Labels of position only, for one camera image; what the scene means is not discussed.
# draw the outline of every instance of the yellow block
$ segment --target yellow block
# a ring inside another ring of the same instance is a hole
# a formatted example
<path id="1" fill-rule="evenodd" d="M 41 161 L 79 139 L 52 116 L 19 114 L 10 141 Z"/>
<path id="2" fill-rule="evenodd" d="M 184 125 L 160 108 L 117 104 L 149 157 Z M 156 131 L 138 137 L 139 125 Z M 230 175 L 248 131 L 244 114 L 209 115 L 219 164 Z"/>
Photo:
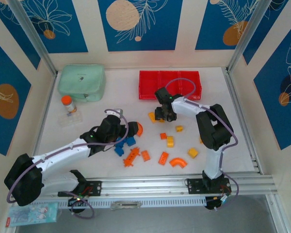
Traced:
<path id="1" fill-rule="evenodd" d="M 191 148 L 191 149 L 189 149 L 188 154 L 193 159 L 193 158 L 195 158 L 198 155 L 198 151 L 195 148 Z"/>
<path id="2" fill-rule="evenodd" d="M 182 125 L 176 126 L 176 131 L 177 132 L 182 132 L 182 130 L 183 130 L 183 126 Z"/>
<path id="3" fill-rule="evenodd" d="M 149 118 L 150 118 L 150 120 L 152 121 L 152 123 L 157 122 L 157 120 L 155 120 L 155 114 L 154 114 L 154 112 L 149 113 L 148 115 L 149 115 Z"/>
<path id="4" fill-rule="evenodd" d="M 167 147 L 174 147 L 174 137 L 167 136 Z"/>

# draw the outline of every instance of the orange plastic piece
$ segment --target orange plastic piece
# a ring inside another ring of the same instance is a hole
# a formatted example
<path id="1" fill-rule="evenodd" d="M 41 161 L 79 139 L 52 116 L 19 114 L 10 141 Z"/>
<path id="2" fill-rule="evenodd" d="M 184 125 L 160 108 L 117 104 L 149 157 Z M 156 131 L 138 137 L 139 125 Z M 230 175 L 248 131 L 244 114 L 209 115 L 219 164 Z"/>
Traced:
<path id="1" fill-rule="evenodd" d="M 191 148 L 191 149 L 189 149 L 188 154 L 193 159 L 193 158 L 195 158 L 198 155 L 198 151 L 195 148 Z"/>
<path id="2" fill-rule="evenodd" d="M 167 147 L 174 147 L 174 137 L 167 136 Z"/>
<path id="3" fill-rule="evenodd" d="M 182 132 L 183 131 L 183 126 L 182 125 L 177 125 L 176 126 L 176 132 Z"/>
<path id="4" fill-rule="evenodd" d="M 148 113 L 150 120 L 152 121 L 152 123 L 157 122 L 157 120 L 155 120 L 155 114 L 154 112 Z"/>
<path id="5" fill-rule="evenodd" d="M 139 147 L 135 147 L 134 149 L 131 149 L 131 152 L 128 155 L 128 157 L 126 159 L 123 159 L 124 167 L 133 166 L 132 162 L 135 160 L 137 155 L 140 155 L 139 154 Z"/>
<path id="6" fill-rule="evenodd" d="M 138 124 L 138 132 L 137 132 L 137 135 L 139 137 L 141 137 L 142 133 L 144 132 L 144 129 L 143 129 L 142 125 L 139 122 L 137 122 L 137 124 Z"/>
<path id="7" fill-rule="evenodd" d="M 161 140 L 167 139 L 167 134 L 166 133 L 161 133 Z"/>
<path id="8" fill-rule="evenodd" d="M 184 159 L 181 158 L 174 158 L 169 163 L 172 167 L 179 165 L 181 168 L 184 168 L 188 164 Z"/>
<path id="9" fill-rule="evenodd" d="M 163 152 L 161 157 L 160 157 L 159 164 L 165 165 L 168 156 L 169 156 L 169 154 L 167 152 Z"/>
<path id="10" fill-rule="evenodd" d="M 147 152 L 147 150 L 142 151 L 142 152 L 141 152 L 141 155 L 142 155 L 144 161 L 148 161 L 148 160 L 150 160 L 150 155 L 149 155 L 149 153 Z"/>

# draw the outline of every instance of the orange bottle cap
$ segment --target orange bottle cap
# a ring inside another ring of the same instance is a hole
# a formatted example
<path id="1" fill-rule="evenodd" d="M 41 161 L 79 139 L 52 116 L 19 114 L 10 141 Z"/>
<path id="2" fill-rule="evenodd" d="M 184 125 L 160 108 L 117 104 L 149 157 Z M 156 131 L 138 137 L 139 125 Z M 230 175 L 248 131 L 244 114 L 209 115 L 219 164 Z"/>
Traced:
<path id="1" fill-rule="evenodd" d="M 70 96 L 63 96 L 62 97 L 62 103 L 64 105 L 69 105 L 72 103 L 72 98 Z"/>

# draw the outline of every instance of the toy building block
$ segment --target toy building block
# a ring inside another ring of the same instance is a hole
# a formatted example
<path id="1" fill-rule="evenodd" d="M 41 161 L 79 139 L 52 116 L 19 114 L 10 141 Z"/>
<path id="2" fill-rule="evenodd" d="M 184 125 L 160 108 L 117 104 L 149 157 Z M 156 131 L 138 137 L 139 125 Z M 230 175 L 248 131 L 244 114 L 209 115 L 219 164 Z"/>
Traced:
<path id="1" fill-rule="evenodd" d="M 168 156 L 169 156 L 168 153 L 163 152 L 162 155 L 161 155 L 161 157 L 160 157 L 159 164 L 161 164 L 161 165 L 165 165 Z"/>
<path id="2" fill-rule="evenodd" d="M 137 124 L 138 124 L 137 135 L 138 135 L 138 137 L 141 137 L 142 133 L 144 132 L 144 129 L 143 129 L 142 125 L 139 122 L 137 122 Z"/>
<path id="3" fill-rule="evenodd" d="M 188 164 L 184 159 L 181 158 L 174 158 L 169 163 L 172 167 L 179 165 L 181 168 L 184 168 Z"/>
<path id="4" fill-rule="evenodd" d="M 115 144 L 115 147 L 119 147 L 119 148 L 123 148 L 124 147 L 124 143 L 125 143 L 125 139 L 123 140 L 123 141 L 121 141 L 121 142 L 119 142 L 119 143 L 116 143 Z"/>
<path id="5" fill-rule="evenodd" d="M 115 147 L 114 151 L 115 151 L 115 153 L 117 153 L 118 156 L 120 156 L 120 157 L 122 157 L 122 155 L 124 154 L 123 149 L 120 148 L 120 147 Z"/>
<path id="6" fill-rule="evenodd" d="M 129 147 L 131 147 L 136 144 L 136 140 L 134 139 L 134 137 L 128 137 L 126 143 Z"/>
<path id="7" fill-rule="evenodd" d="M 167 136 L 167 147 L 174 147 L 174 137 Z"/>
<path id="8" fill-rule="evenodd" d="M 183 126 L 182 125 L 176 126 L 176 131 L 177 132 L 182 132 L 183 131 Z"/>
<path id="9" fill-rule="evenodd" d="M 167 134 L 166 133 L 161 133 L 161 140 L 167 139 Z"/>
<path id="10" fill-rule="evenodd" d="M 191 149 L 189 149 L 188 154 L 193 159 L 193 158 L 195 158 L 198 155 L 198 151 L 195 148 L 191 148 Z"/>
<path id="11" fill-rule="evenodd" d="M 149 153 L 147 152 L 147 150 L 142 151 L 141 155 L 142 155 L 144 161 L 148 161 L 148 160 L 151 159 Z"/>
<path id="12" fill-rule="evenodd" d="M 157 122 L 157 120 L 155 120 L 155 114 L 154 114 L 154 112 L 151 112 L 151 113 L 149 113 L 148 115 L 149 115 L 149 118 L 150 118 L 150 120 L 152 121 L 152 123 Z"/>
<path id="13" fill-rule="evenodd" d="M 138 147 L 135 147 L 134 149 L 131 149 L 131 152 L 128 155 L 128 157 L 126 159 L 123 159 L 123 161 L 124 161 L 124 167 L 133 166 L 132 162 L 135 160 L 135 158 L 137 157 L 137 155 L 140 155 L 139 154 L 139 148 Z"/>

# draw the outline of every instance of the metal pole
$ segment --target metal pole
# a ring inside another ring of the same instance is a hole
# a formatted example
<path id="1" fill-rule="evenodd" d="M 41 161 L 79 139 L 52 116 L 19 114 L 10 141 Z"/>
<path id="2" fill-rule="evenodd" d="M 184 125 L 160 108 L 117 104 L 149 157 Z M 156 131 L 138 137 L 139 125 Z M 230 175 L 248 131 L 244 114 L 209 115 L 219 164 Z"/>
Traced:
<path id="1" fill-rule="evenodd" d="M 242 56 L 244 50 L 246 49 L 249 41 L 251 40 L 254 32 L 256 31 L 258 25 L 260 24 L 267 8 L 271 4 L 272 0 L 259 0 L 259 3 L 253 12 L 247 27 L 245 28 L 236 48 L 235 52 L 228 63 L 227 72 L 230 73 L 233 71 L 236 63 L 239 58 Z"/>
<path id="2" fill-rule="evenodd" d="M 25 9 L 21 5 L 21 2 L 19 2 L 18 0 L 7 0 L 7 3 L 11 11 L 15 15 L 15 18 L 18 20 L 20 26 L 24 30 L 26 36 L 29 38 L 30 42 L 32 43 L 34 49 L 37 51 L 41 59 L 45 62 L 50 72 L 54 76 L 56 76 L 57 71 L 55 69 L 53 62 L 51 61 L 49 57 L 49 53 L 47 49 L 45 48 L 37 31 L 35 30 L 33 24 L 31 23 L 29 17 L 27 16 Z"/>

